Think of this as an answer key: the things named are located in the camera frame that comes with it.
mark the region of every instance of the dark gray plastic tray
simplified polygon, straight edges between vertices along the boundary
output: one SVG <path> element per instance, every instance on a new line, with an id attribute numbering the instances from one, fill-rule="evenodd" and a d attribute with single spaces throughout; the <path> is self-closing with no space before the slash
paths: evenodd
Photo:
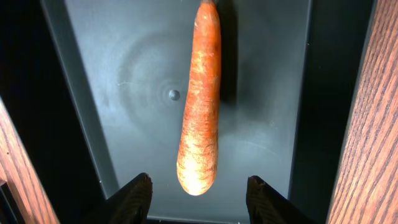
<path id="1" fill-rule="evenodd" d="M 105 196 L 146 172 L 154 183 L 150 217 L 248 223 L 249 176 L 289 194 L 310 1 L 218 3 L 218 175 L 193 197 L 177 180 L 176 161 L 199 3 L 68 0 L 71 27 L 51 2 L 44 8 Z M 76 46 L 65 45 L 70 34 Z"/>

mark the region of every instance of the wooden surface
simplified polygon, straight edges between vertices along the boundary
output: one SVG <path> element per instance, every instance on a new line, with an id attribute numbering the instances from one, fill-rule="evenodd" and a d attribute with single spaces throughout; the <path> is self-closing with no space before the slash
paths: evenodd
<path id="1" fill-rule="evenodd" d="M 0 99 L 0 179 L 6 180 L 26 223 L 58 223 Z"/>
<path id="2" fill-rule="evenodd" d="M 329 223 L 398 223 L 398 0 L 379 0 Z"/>

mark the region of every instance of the carrot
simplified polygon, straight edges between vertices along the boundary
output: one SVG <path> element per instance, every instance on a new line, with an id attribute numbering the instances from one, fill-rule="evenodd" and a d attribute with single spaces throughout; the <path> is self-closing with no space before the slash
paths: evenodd
<path id="1" fill-rule="evenodd" d="M 202 0 L 197 12 L 189 76 L 177 176 L 188 194 L 201 195 L 215 181 L 218 162 L 221 34 L 212 0 Z"/>

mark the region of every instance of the dark edge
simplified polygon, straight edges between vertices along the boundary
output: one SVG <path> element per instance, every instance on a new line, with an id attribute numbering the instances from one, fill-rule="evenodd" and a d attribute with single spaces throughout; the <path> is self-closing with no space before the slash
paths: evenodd
<path id="1" fill-rule="evenodd" d="M 1 98 L 59 220 L 75 223 L 105 198 L 43 9 L 1 1 L 0 11 Z"/>
<path id="2" fill-rule="evenodd" d="M 286 200 L 278 191 L 273 189 L 267 182 L 262 180 L 259 176 L 251 176 L 248 178 L 248 190 L 249 181 L 251 179 L 256 180 L 259 185 L 263 185 L 262 191 L 264 195 L 269 199 L 270 203 L 274 207 L 275 211 L 284 219 L 287 223 L 302 223 L 302 224 L 314 224 L 315 222 L 309 217 L 306 217 L 299 209 L 292 205 Z"/>
<path id="3" fill-rule="evenodd" d="M 0 215 L 5 215 L 9 223 L 24 224 L 24 218 L 11 194 L 7 182 L 0 180 Z"/>
<path id="4" fill-rule="evenodd" d="M 349 116 L 348 116 L 348 120 L 347 120 L 346 131 L 345 131 L 345 134 L 344 134 L 343 144 L 341 146 L 340 159 L 339 159 L 338 169 L 337 169 L 337 173 L 336 173 L 336 177 L 335 177 L 335 185 L 333 187 L 333 191 L 332 191 L 332 194 L 331 194 L 328 215 L 326 216 L 326 222 L 330 218 L 330 212 L 331 212 L 331 209 L 332 209 L 332 206 L 333 206 L 333 203 L 334 203 L 334 199 L 335 199 L 335 190 L 336 190 L 336 187 L 337 187 L 338 178 L 340 176 L 341 161 L 343 159 L 345 146 L 346 146 L 346 143 L 347 143 L 349 124 L 351 122 L 351 118 L 352 118 L 352 115 L 353 115 L 353 110 L 354 110 L 354 106 L 355 106 L 355 99 L 356 99 L 356 96 L 358 94 L 358 87 L 359 87 L 359 83 L 361 81 L 362 67 L 364 65 L 364 59 L 365 59 L 366 52 L 367 52 L 367 49 L 368 49 L 368 45 L 369 45 L 369 41 L 370 41 L 370 38 L 371 38 L 371 34 L 372 34 L 372 31 L 373 31 L 374 14 L 376 12 L 377 2 L 378 2 L 378 0 L 373 1 L 372 11 L 371 11 L 371 15 L 370 15 L 370 18 L 369 18 L 368 31 L 366 33 L 366 37 L 365 37 L 365 41 L 364 41 L 364 45 L 363 45 L 361 62 L 359 64 L 359 68 L 358 68 L 358 76 L 357 76 L 356 83 L 355 83 L 355 88 L 354 88 L 354 94 L 353 94 L 353 97 L 352 97 L 351 108 L 349 109 Z"/>
<path id="5" fill-rule="evenodd" d="M 119 190 L 65 2 L 41 0 L 68 90 L 105 198 Z"/>
<path id="6" fill-rule="evenodd" d="M 318 223 L 328 216 L 373 4 L 374 0 L 312 1 L 289 200 Z M 337 38 L 328 38 L 333 34 Z M 340 50 L 346 53 L 343 58 L 336 53 Z M 316 151 L 322 148 L 323 153 Z M 327 158 L 314 156 L 325 153 Z"/>
<path id="7" fill-rule="evenodd" d="M 135 186 L 137 186 L 140 182 L 145 181 L 146 178 L 149 178 L 148 174 L 146 173 L 138 174 L 124 187 L 122 187 L 114 195 L 112 195 L 112 197 L 107 199 L 100 206 L 98 206 L 96 209 L 90 212 L 86 217 L 84 217 L 81 223 L 109 223 L 116 209 L 118 209 L 118 207 L 121 204 L 123 204 L 123 202 L 128 197 L 131 190 Z"/>
<path id="8" fill-rule="evenodd" d="M 308 9 L 307 9 L 307 24 L 306 29 L 307 33 L 305 34 L 305 51 L 304 51 L 304 62 L 303 62 L 303 69 L 302 69 L 302 79 L 300 84 L 300 96 L 298 98 L 298 108 L 296 114 L 296 128 L 295 128 L 295 136 L 293 142 L 293 154 L 292 154 L 292 164 L 290 165 L 290 176 L 289 176 L 289 189 L 287 191 L 287 200 L 290 200 L 290 194 L 292 191 L 292 180 L 293 180 L 293 173 L 294 173 L 294 165 L 295 165 L 295 158 L 296 158 L 296 151 L 297 151 L 297 133 L 299 132 L 299 118 L 301 114 L 301 101 L 303 95 L 303 87 L 304 87 L 304 75 L 305 75 L 305 65 L 307 64 L 307 53 L 308 53 L 308 41 L 310 36 L 310 24 L 312 18 L 312 0 L 308 0 Z"/>

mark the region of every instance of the circular indentation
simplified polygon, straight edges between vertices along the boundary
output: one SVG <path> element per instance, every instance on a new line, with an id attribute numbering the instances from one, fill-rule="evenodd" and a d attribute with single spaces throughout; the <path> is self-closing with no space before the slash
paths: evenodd
<path id="1" fill-rule="evenodd" d="M 180 99 L 180 92 L 178 90 L 170 90 L 169 91 L 169 98 L 171 100 L 179 100 Z"/>
<path id="2" fill-rule="evenodd" d="M 192 49 L 186 30 L 171 28 L 133 42 L 119 65 L 118 95 L 128 125 L 162 144 L 181 135 Z"/>

